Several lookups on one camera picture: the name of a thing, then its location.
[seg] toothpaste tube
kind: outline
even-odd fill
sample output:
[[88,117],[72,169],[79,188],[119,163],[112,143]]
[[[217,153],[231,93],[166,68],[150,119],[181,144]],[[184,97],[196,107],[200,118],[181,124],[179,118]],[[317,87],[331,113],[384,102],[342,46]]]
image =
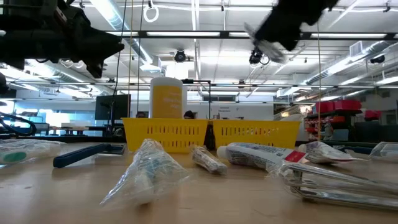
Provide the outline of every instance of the toothpaste tube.
[[301,161],[305,153],[273,146],[234,142],[219,147],[217,156],[235,165],[259,167],[270,172],[275,170],[283,160]]

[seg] blue handle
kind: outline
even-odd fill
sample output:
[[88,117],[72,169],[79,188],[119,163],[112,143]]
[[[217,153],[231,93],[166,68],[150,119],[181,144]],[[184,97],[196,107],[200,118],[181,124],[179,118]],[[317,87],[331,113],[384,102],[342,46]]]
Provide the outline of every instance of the blue handle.
[[103,151],[111,151],[112,145],[110,144],[99,144],[97,146],[90,146],[84,149],[79,149],[73,152],[69,152],[62,156],[57,156],[53,160],[53,166],[56,168],[62,168],[70,165],[74,162],[80,161],[92,155],[95,155]]

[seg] packaged item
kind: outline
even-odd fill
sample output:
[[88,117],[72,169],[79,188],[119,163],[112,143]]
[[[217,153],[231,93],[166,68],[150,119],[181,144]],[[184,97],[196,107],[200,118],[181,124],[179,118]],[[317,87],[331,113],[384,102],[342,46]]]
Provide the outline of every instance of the packaged item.
[[15,164],[34,158],[55,157],[62,142],[37,139],[0,140],[0,164]]
[[300,152],[306,152],[307,156],[305,157],[309,161],[313,163],[336,163],[336,162],[349,162],[353,160],[362,160],[358,158],[353,158],[351,155],[347,153],[343,153],[337,149],[332,148],[331,146],[320,142],[310,142],[307,144],[302,144],[298,147]]
[[199,166],[204,167],[211,174],[226,175],[227,167],[204,147],[191,145],[192,160]]
[[217,156],[235,165],[263,168],[270,172],[276,170],[282,160],[299,162],[305,153],[273,146],[233,142],[217,149]]
[[380,142],[369,155],[370,159],[398,162],[398,143]]
[[277,171],[296,196],[355,207],[398,209],[398,185],[342,174],[305,164],[284,162]]
[[101,205],[149,203],[187,181],[189,176],[189,172],[167,154],[159,142],[145,139],[132,164]]

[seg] person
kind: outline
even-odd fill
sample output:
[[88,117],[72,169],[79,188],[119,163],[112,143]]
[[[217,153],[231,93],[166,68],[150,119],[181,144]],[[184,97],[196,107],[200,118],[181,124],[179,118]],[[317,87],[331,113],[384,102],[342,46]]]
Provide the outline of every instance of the person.
[[142,111],[138,111],[138,113],[137,113],[137,115],[136,115],[136,118],[145,118],[146,116],[145,116],[145,113],[144,112],[142,112]]
[[195,115],[193,114],[192,111],[187,111],[184,114],[184,119],[195,119]]

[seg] plastic bag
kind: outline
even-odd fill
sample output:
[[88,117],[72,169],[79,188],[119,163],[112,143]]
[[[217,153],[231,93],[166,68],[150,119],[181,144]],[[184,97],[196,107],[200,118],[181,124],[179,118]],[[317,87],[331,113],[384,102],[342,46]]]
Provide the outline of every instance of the plastic bag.
[[369,158],[398,162],[398,143],[380,142],[373,148]]
[[289,162],[284,162],[277,174],[289,193],[302,198],[358,207],[398,208],[398,185],[393,182]]
[[319,141],[302,144],[298,147],[300,152],[306,152],[308,155],[305,157],[309,161],[319,163],[337,163],[337,162],[349,162],[353,160],[361,160],[353,158],[347,153],[343,153],[333,147]]
[[187,181],[189,176],[189,172],[167,154],[159,142],[145,139],[132,164],[100,204],[149,203]]
[[192,160],[199,166],[204,167],[211,174],[226,175],[227,166],[219,161],[204,147],[191,145],[191,156]]
[[63,142],[36,139],[0,140],[0,164],[15,164],[34,158],[55,157]]

